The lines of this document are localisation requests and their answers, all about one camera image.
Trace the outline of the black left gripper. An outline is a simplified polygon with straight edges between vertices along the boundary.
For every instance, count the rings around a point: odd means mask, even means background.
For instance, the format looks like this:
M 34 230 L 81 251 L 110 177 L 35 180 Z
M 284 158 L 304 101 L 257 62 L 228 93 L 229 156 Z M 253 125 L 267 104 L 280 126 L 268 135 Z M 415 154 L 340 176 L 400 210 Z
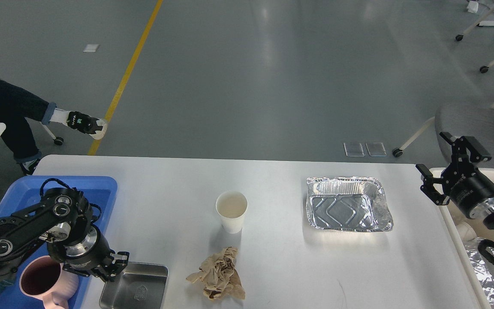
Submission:
M 78 276 L 96 276 L 102 281 L 113 282 L 129 263 L 128 251 L 114 250 L 99 228 L 92 225 L 80 243 L 65 246 L 62 269 Z

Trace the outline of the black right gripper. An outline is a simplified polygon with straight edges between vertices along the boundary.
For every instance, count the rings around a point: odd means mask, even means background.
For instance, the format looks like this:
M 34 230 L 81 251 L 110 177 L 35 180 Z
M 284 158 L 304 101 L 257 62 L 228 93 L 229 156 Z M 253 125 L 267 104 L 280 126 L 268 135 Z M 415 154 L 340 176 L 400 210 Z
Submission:
M 477 166 L 492 160 L 492 155 L 473 136 L 453 139 L 449 132 L 439 135 L 451 146 L 451 164 L 440 178 L 435 178 L 426 165 L 416 164 L 423 181 L 420 190 L 435 205 L 453 202 L 466 218 L 485 219 L 494 213 L 494 183 Z M 442 185 L 443 194 L 435 184 Z

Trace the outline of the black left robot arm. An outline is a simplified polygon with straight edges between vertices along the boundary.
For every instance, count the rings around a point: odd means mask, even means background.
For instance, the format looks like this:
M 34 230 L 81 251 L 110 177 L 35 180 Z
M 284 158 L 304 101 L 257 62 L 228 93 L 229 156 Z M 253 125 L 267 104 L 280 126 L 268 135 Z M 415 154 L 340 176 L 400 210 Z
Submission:
M 47 244 L 49 256 L 78 276 L 114 281 L 129 263 L 129 252 L 116 252 L 96 226 L 98 217 L 84 192 L 57 179 L 58 188 L 40 188 L 40 201 L 0 217 L 0 281 L 15 273 Z

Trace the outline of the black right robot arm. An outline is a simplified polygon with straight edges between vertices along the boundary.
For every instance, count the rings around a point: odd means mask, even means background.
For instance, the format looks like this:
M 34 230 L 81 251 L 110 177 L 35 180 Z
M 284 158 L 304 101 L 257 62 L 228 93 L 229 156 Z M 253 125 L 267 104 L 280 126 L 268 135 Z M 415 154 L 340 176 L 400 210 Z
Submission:
M 492 156 L 473 136 L 454 139 L 445 131 L 440 136 L 451 146 L 451 162 L 439 177 L 434 177 L 427 166 L 416 164 L 423 180 L 420 190 L 435 205 L 453 202 L 467 219 L 480 219 L 488 230 L 494 230 L 494 182 L 478 168 Z M 493 240 L 480 241 L 478 251 L 494 265 Z

